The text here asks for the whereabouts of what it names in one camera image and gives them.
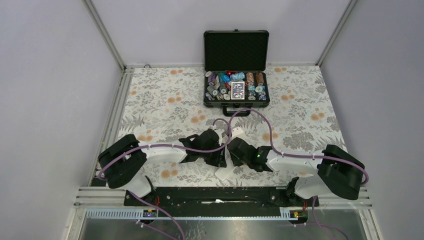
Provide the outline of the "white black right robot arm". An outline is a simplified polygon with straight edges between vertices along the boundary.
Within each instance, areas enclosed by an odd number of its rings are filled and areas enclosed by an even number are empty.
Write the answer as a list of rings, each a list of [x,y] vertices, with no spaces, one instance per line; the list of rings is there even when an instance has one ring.
[[[357,200],[363,182],[368,179],[365,165],[333,144],[320,153],[278,154],[271,146],[254,147],[236,137],[227,149],[235,164],[247,165],[257,172],[306,173],[307,177],[295,177],[286,187],[287,201],[293,206],[329,193]]]

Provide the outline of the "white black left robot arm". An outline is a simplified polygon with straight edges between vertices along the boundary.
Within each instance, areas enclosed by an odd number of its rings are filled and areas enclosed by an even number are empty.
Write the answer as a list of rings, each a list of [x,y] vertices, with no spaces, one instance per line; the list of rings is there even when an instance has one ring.
[[[144,165],[161,163],[191,163],[203,159],[215,167],[226,166],[223,159],[223,129],[207,129],[174,142],[142,143],[134,134],[127,134],[101,152],[97,158],[100,172],[97,178],[106,181],[110,189],[125,189],[134,193],[144,206],[152,204],[155,192],[149,178],[139,173]]]

